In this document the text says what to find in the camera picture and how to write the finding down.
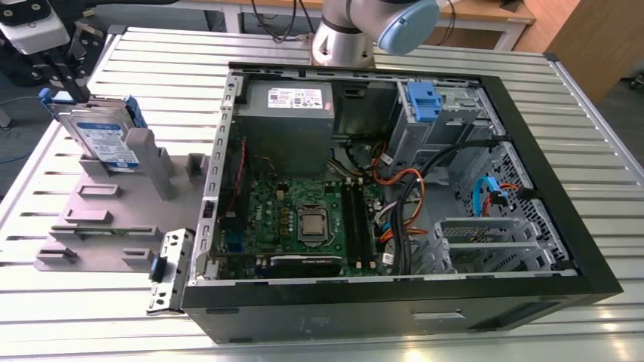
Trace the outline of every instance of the red wire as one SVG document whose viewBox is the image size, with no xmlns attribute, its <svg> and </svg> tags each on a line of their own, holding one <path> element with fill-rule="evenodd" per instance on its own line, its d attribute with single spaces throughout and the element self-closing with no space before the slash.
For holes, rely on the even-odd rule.
<svg viewBox="0 0 644 362">
<path fill-rule="evenodd" d="M 241 164 L 239 164 L 239 170 L 237 171 L 237 179 L 234 181 L 234 191 L 231 191 L 230 204 L 227 205 L 227 209 L 225 210 L 226 213 L 230 211 L 231 205 L 234 204 L 234 199 L 237 197 L 237 189 L 239 188 L 241 173 L 243 172 L 243 164 L 245 164 L 245 138 L 241 140 Z"/>
<path fill-rule="evenodd" d="M 499 185 L 499 188 L 501 189 L 513 189 L 513 190 L 518 190 L 518 186 L 514 185 L 513 183 L 502 183 Z M 487 195 L 486 196 L 486 199 L 485 199 L 485 202 L 482 202 L 482 211 L 481 211 L 481 217 L 486 217 L 486 209 L 490 207 L 490 203 L 491 203 L 491 196 Z"/>
</svg>

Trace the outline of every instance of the blue hard drive label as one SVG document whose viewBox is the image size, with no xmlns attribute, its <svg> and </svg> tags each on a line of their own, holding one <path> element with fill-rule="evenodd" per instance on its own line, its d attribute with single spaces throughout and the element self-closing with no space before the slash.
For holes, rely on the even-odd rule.
<svg viewBox="0 0 644 362">
<path fill-rule="evenodd" d="M 99 161 L 113 171 L 129 172 L 138 166 L 138 159 L 125 145 L 121 126 L 109 123 L 75 123 L 85 143 Z"/>
</svg>

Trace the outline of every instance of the power supply label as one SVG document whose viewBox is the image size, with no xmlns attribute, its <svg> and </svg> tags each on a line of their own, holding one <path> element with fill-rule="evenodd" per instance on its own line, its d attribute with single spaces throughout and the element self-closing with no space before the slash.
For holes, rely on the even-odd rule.
<svg viewBox="0 0 644 362">
<path fill-rule="evenodd" d="M 322 109 L 322 90 L 270 88 L 269 108 Z"/>
</svg>

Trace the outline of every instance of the slotted aluminum surface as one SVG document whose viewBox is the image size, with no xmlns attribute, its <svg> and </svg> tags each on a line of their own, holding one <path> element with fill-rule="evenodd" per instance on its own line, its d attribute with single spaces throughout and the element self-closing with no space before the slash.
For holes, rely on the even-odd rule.
<svg viewBox="0 0 644 362">
<path fill-rule="evenodd" d="M 130 28 L 113 36 L 90 88 L 95 95 L 134 95 L 158 145 L 171 155 L 207 153 L 227 62 L 306 64 L 307 58 L 303 44 L 274 45 L 261 35 Z M 606 141 L 609 130 L 586 115 L 555 64 L 538 54 L 431 47 L 405 57 L 375 51 L 374 60 L 379 68 L 501 77 L 625 292 L 505 333 L 217 346 L 186 317 L 145 316 L 146 275 L 33 269 L 79 172 L 78 147 L 53 123 L 0 206 L 0 356 L 538 362 L 543 352 L 551 360 L 644 356 L 639 169 L 622 146 Z"/>
</svg>

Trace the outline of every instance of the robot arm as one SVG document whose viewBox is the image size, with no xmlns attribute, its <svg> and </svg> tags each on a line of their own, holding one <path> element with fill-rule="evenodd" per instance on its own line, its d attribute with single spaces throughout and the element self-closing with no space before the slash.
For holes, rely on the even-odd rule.
<svg viewBox="0 0 644 362">
<path fill-rule="evenodd" d="M 311 44 L 314 61 L 369 66 L 373 41 L 389 54 L 406 54 L 433 31 L 438 11 L 435 0 L 326 0 Z"/>
<path fill-rule="evenodd" d="M 3 35 L 22 59 L 27 59 L 25 63 L 31 65 L 30 76 L 43 76 L 69 93 L 77 103 L 86 103 L 87 76 L 99 56 L 103 39 L 101 32 L 75 22 L 82 12 L 97 5 L 167 5 L 175 1 L 0 0 L 0 35 Z"/>
</svg>

